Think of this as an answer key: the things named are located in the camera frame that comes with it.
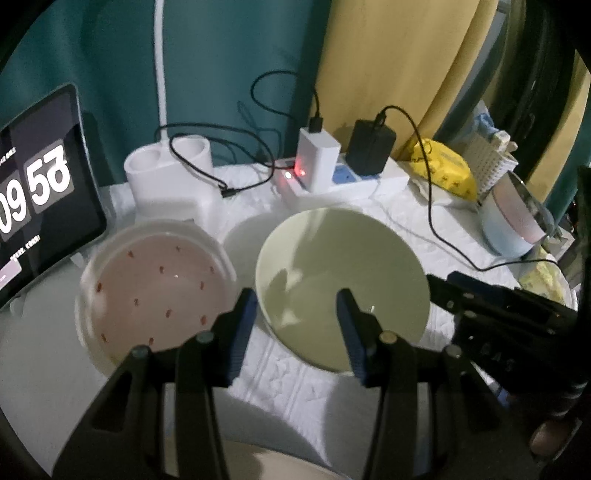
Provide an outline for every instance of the black charger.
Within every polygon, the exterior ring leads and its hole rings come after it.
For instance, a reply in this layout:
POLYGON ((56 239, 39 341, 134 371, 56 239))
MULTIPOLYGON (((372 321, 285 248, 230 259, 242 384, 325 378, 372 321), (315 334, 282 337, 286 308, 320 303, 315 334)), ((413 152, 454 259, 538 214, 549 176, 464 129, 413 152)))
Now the black charger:
POLYGON ((360 177, 379 175, 384 171, 396 142, 396 132, 385 125, 386 113, 375 120, 357 120, 345 161, 360 177))

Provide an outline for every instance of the white basket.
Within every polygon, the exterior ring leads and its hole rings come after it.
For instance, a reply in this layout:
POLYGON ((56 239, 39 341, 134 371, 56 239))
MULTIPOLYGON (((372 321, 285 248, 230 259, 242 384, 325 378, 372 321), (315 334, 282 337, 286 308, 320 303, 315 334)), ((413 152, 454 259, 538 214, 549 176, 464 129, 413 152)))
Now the white basket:
POLYGON ((472 135, 463 157, 474 175, 479 197, 493 188, 507 170, 513 171, 518 164, 512 155, 501 155, 477 133, 472 135))

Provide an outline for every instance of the white charger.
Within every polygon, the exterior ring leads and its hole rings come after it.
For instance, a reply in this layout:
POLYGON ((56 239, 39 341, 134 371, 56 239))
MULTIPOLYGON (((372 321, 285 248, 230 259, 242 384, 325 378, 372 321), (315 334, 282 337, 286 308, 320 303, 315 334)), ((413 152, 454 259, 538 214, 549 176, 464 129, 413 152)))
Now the white charger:
POLYGON ((310 133, 300 128, 294 172, 308 192, 328 192, 339 153, 340 143, 326 130, 310 133))

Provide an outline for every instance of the yellow snack bag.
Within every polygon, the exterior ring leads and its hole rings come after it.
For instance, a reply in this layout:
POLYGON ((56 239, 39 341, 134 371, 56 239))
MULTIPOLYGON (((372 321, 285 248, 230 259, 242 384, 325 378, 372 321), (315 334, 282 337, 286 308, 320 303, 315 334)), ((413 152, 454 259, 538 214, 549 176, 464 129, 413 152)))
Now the yellow snack bag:
MULTIPOLYGON (((462 156, 428 138, 423 139, 423 146, 427 152, 431 181, 454 195, 475 202, 478 193, 476 180, 462 156)), ((418 142, 411 154, 410 168, 424 179, 427 178, 427 167, 418 142)))

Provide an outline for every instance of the green wall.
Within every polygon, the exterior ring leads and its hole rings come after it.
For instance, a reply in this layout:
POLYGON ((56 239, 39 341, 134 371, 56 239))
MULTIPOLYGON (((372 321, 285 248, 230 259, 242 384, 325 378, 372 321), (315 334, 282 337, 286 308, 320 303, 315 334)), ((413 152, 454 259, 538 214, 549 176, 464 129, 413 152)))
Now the green wall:
MULTIPOLYGON (((272 69, 293 69, 313 81, 329 9, 329 0, 167 0, 168 121, 276 129, 287 136, 286 152, 293 153, 301 125, 256 107, 249 87, 272 69)), ((125 157, 152 142, 158 125, 153 11, 152 0, 57 0, 0 73, 0 125, 57 86, 75 83, 90 114, 85 129, 99 183, 125 181, 125 157)), ((257 92, 274 108, 305 120, 311 92, 304 82, 296 86, 289 77, 270 78, 257 92)), ((256 151, 255 143, 240 135, 203 133, 256 151)), ((261 135, 277 151, 277 132, 261 135)), ((230 159, 218 145, 213 152, 215 163, 230 159)), ((236 154, 239 162, 248 160, 236 154)))

